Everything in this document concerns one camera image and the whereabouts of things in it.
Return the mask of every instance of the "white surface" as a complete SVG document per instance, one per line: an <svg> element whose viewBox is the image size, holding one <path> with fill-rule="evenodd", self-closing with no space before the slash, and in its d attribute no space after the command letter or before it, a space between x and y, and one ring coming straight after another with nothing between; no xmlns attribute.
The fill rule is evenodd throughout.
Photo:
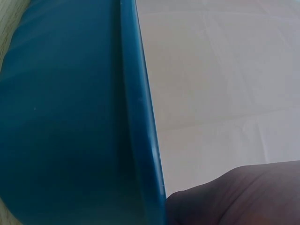
<svg viewBox="0 0 300 225"><path fill-rule="evenodd" d="M300 2L138 0L167 193L300 159Z"/></svg>

